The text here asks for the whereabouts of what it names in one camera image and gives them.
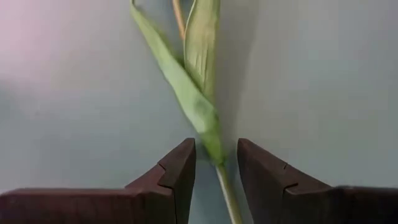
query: dried stem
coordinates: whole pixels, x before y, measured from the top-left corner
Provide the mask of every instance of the dried stem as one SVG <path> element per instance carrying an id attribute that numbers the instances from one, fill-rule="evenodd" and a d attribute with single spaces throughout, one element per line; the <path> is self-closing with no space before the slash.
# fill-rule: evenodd
<path id="1" fill-rule="evenodd" d="M 173 0 L 173 9 L 174 9 L 175 18 L 177 20 L 178 29 L 180 31 L 180 37 L 182 40 L 185 40 L 185 23 L 182 17 L 180 0 Z"/>
<path id="2" fill-rule="evenodd" d="M 242 224 L 241 212 L 235 198 L 235 194 L 229 183 L 224 164 L 216 166 L 218 180 L 220 181 L 224 199 L 228 208 L 229 217 L 232 224 Z"/>

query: gray wall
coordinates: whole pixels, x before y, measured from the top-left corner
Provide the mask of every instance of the gray wall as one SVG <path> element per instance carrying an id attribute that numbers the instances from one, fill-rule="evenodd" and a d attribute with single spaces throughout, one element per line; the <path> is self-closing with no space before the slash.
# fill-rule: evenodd
<path id="1" fill-rule="evenodd" d="M 138 2 L 181 49 L 170 3 Z M 0 191 L 121 187 L 195 136 L 128 1 L 1 4 Z M 226 148 L 246 137 L 331 185 L 398 187 L 397 9 L 395 0 L 222 1 Z M 190 218 L 228 223 L 201 153 Z"/>

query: green leaf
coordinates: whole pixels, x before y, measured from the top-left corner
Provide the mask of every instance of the green leaf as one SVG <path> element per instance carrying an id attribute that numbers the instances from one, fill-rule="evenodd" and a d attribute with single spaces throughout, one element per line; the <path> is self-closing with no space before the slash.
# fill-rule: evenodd
<path id="1" fill-rule="evenodd" d="M 215 45 L 220 0 L 195 0 L 185 30 L 184 63 L 200 91 L 215 101 Z"/>
<path id="2" fill-rule="evenodd" d="M 203 96 L 184 68 L 178 63 L 164 38 L 134 5 L 131 13 L 144 35 L 161 71 L 172 86 L 183 112 L 201 137 L 213 163 L 222 164 L 218 115 L 215 107 Z"/>

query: green stem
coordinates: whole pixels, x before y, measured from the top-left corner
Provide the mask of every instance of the green stem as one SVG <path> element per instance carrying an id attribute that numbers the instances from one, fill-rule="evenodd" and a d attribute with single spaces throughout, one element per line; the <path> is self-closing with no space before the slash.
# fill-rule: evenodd
<path id="1" fill-rule="evenodd" d="M 232 224 L 242 224 L 241 213 L 239 211 L 238 203 L 235 194 L 232 190 L 231 184 L 228 180 L 225 165 L 220 164 L 216 166 L 218 180 L 220 181 L 221 189 L 224 194 L 226 206 L 228 208 L 229 217 Z"/>

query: plant stem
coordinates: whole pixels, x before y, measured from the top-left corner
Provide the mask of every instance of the plant stem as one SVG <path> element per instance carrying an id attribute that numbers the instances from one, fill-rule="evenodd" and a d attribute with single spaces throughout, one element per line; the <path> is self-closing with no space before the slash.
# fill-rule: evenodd
<path id="1" fill-rule="evenodd" d="M 231 218 L 231 223 L 242 224 L 241 213 L 239 211 L 235 194 L 232 190 L 231 184 L 229 183 L 225 165 L 220 164 L 216 166 L 216 171 L 218 180 L 220 181 L 221 189 L 223 191 L 226 206 L 228 208 L 229 217 Z"/>
<path id="2" fill-rule="evenodd" d="M 174 9 L 175 18 L 177 20 L 178 29 L 180 31 L 180 37 L 182 40 L 185 40 L 185 23 L 182 17 L 180 0 L 173 0 L 173 9 Z"/>

